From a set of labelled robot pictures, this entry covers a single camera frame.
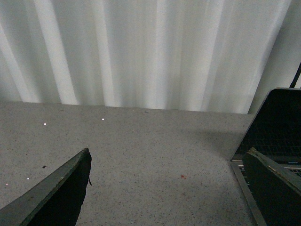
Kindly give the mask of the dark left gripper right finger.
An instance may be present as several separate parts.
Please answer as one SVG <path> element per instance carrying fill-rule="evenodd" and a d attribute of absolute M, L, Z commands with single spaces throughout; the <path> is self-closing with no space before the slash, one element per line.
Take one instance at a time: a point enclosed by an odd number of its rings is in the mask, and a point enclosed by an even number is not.
<path fill-rule="evenodd" d="M 301 224 L 301 177 L 251 148 L 243 164 L 266 225 Z"/>

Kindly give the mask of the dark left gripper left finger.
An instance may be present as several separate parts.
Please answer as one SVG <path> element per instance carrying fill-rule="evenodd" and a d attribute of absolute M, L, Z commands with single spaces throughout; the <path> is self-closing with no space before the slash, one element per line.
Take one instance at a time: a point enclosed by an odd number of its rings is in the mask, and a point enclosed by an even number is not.
<path fill-rule="evenodd" d="M 0 210 L 2 226 L 74 226 L 90 181 L 84 148 L 29 191 Z"/>

